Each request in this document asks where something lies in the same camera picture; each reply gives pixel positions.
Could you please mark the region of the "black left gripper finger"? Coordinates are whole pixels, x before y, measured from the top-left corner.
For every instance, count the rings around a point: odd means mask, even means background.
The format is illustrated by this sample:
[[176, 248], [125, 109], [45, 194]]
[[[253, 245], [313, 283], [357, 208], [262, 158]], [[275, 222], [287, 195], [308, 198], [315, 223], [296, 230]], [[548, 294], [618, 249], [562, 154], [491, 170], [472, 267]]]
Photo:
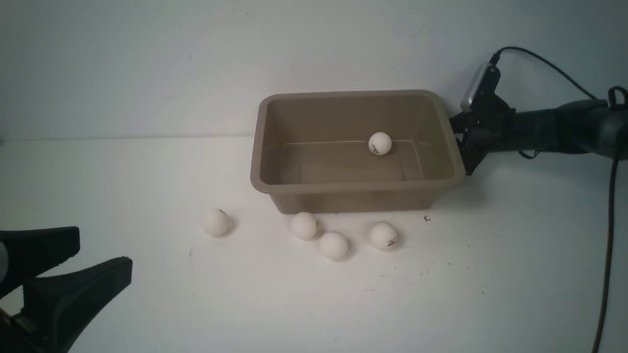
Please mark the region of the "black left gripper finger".
[[67, 353], [90, 322], [131, 283], [132, 259], [23, 284], [22, 340], [28, 353]]
[[80, 251], [80, 229], [57, 227], [0, 231], [0, 297], [29, 278], [64, 263]]

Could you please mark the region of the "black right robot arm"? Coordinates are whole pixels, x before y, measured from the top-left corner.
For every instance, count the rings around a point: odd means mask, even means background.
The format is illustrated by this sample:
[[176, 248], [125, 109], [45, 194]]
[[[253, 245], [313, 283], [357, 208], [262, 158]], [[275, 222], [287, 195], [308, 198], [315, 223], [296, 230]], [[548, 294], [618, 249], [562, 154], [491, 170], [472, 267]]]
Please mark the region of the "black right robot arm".
[[496, 95], [449, 123], [467, 175], [489, 154], [507, 151], [587, 154], [627, 158], [627, 105], [585, 99], [554, 109], [517, 112]]

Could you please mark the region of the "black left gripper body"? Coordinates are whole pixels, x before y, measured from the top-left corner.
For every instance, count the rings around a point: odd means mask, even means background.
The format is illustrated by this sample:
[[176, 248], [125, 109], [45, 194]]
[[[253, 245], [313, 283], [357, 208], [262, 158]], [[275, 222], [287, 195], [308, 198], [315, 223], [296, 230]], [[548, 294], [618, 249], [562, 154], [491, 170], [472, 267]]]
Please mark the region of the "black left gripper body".
[[2, 353], [51, 353], [48, 310], [22, 309], [15, 315], [1, 310], [0, 316]]

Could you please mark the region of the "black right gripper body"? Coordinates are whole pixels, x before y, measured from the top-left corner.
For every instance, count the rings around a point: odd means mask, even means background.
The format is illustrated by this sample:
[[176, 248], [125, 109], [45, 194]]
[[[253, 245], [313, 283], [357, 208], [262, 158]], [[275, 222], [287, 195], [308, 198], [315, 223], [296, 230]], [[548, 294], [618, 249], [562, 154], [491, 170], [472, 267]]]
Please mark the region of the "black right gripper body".
[[515, 151], [509, 129], [516, 109], [499, 96], [479, 96], [473, 100], [472, 119], [466, 139], [466, 157], [478, 158], [497, 151]]

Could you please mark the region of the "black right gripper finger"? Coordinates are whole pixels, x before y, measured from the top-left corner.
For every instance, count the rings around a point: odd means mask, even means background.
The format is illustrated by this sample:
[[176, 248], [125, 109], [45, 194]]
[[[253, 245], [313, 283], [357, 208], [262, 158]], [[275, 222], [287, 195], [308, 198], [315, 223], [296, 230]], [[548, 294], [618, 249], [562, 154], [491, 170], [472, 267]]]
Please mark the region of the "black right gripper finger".
[[464, 142], [457, 138], [458, 151], [460, 153], [462, 162], [465, 168], [466, 175], [473, 175], [476, 168], [484, 160], [484, 149], [469, 146], [467, 142]]
[[460, 112], [449, 118], [449, 124], [454, 134], [463, 134], [471, 126], [473, 112]]

